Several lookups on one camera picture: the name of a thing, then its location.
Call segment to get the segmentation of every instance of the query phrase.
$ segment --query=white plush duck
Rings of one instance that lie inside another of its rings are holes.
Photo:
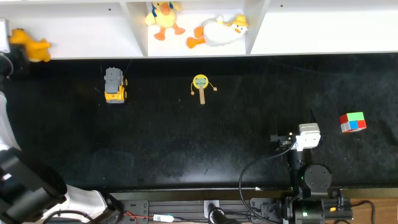
[[[232,23],[225,23],[223,17],[219,16],[216,20],[211,19],[203,26],[195,28],[196,38],[189,37],[187,45],[190,49],[204,43],[212,47],[226,45],[244,36],[248,27],[244,15],[238,15]]]

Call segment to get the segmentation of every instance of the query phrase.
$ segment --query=black table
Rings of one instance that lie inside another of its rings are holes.
[[[312,157],[334,187],[395,187],[397,65],[397,54],[51,61],[12,77],[7,111],[25,153],[86,189],[237,187],[247,163],[277,153],[270,134],[312,116],[323,135]],[[126,105],[104,100],[108,67],[127,69]],[[190,94],[199,73],[218,88],[206,105]],[[339,116],[355,111],[368,128],[342,134]],[[285,158],[244,182],[289,187]]]

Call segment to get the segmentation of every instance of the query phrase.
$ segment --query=yellow hat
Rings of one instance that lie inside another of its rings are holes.
[[[238,26],[249,26],[249,24],[246,22],[246,16],[239,14],[236,16],[236,19],[232,21],[233,24],[236,24]]]

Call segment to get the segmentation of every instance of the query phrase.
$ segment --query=rubik's cube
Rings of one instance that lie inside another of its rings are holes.
[[[340,125],[343,133],[360,131],[366,128],[366,122],[362,112],[344,114],[340,117]]]

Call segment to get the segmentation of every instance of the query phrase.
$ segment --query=yellow and gray toy truck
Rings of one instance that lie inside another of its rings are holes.
[[[107,68],[105,71],[105,99],[107,103],[124,103],[127,100],[127,79],[122,70]]]

